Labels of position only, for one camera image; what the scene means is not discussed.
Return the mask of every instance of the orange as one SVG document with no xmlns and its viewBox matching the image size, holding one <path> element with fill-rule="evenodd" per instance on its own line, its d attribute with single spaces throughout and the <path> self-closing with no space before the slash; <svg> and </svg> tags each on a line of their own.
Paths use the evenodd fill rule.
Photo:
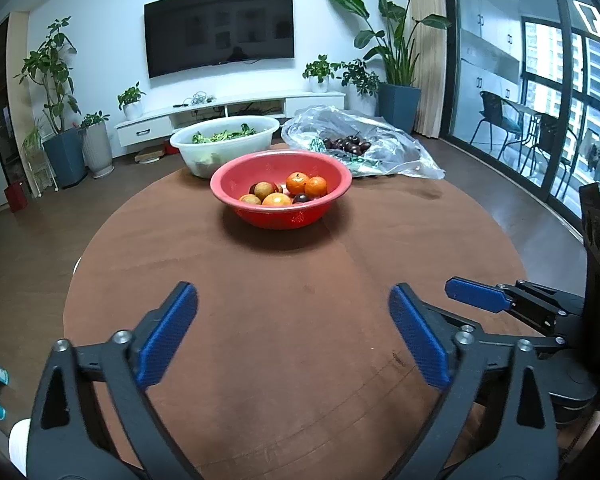
<svg viewBox="0 0 600 480">
<path fill-rule="evenodd" d="M 271 193 L 262 201 L 262 205 L 268 205 L 271 207 L 284 207 L 285 205 L 291 204 L 291 199 L 282 193 Z"/>
<path fill-rule="evenodd" d="M 286 178 L 286 190 L 292 195 L 304 193 L 304 185 L 306 184 L 307 180 L 309 180 L 308 176 L 306 176 L 304 173 L 296 171 Z"/>
<path fill-rule="evenodd" d="M 327 181 L 321 176 L 314 176 L 306 181 L 304 193 L 309 198 L 320 198 L 327 194 Z"/>
</svg>

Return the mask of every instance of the plastic bag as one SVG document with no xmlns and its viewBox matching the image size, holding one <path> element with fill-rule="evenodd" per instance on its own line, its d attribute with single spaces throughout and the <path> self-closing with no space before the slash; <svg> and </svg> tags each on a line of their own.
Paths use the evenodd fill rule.
<svg viewBox="0 0 600 480">
<path fill-rule="evenodd" d="M 359 136 L 371 143 L 363 155 L 327 150 L 323 139 Z M 337 158 L 356 176 L 388 175 L 440 179 L 445 172 L 413 137 L 390 124 L 333 106 L 306 108 L 282 127 L 282 139 L 294 150 L 320 152 Z"/>
</svg>

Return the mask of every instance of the gray plant pot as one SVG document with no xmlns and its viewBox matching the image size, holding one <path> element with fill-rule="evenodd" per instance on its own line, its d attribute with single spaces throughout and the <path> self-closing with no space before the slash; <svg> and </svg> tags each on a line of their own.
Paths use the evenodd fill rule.
<svg viewBox="0 0 600 480">
<path fill-rule="evenodd" d="M 46 156 L 56 174 L 58 186 L 75 186 L 87 176 L 82 156 L 82 137 L 77 128 L 70 128 L 43 142 Z"/>
<path fill-rule="evenodd" d="M 94 178 L 107 176 L 113 171 L 113 156 L 104 123 L 94 124 L 82 132 L 84 160 Z"/>
<path fill-rule="evenodd" d="M 411 134 L 421 93 L 422 90 L 413 86 L 382 83 L 378 91 L 380 115 L 389 124 Z"/>
</svg>

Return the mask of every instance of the sliding glass door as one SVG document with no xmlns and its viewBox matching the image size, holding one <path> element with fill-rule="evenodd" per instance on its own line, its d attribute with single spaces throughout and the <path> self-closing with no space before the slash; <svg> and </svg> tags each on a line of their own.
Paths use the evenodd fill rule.
<svg viewBox="0 0 600 480">
<path fill-rule="evenodd" d="M 593 0 L 447 0 L 454 108 L 443 137 L 580 224 L 600 182 L 600 12 Z"/>
</svg>

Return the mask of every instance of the white plastic basin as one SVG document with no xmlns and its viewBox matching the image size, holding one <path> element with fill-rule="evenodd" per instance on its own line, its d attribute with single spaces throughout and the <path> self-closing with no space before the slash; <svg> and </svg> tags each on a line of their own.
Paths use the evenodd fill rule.
<svg viewBox="0 0 600 480">
<path fill-rule="evenodd" d="M 191 142 L 193 135 L 197 132 L 208 138 L 225 130 L 237 132 L 242 129 L 243 124 L 248 124 L 250 128 L 257 131 L 257 134 L 219 142 L 206 142 L 205 144 Z M 271 138 L 279 127 L 280 122 L 272 117 L 236 116 L 212 119 L 187 126 L 174 133 L 170 143 L 174 148 L 180 150 L 180 155 L 191 173 L 202 178 L 211 178 L 220 166 L 230 160 L 248 153 L 266 150 L 271 145 Z"/>
</svg>

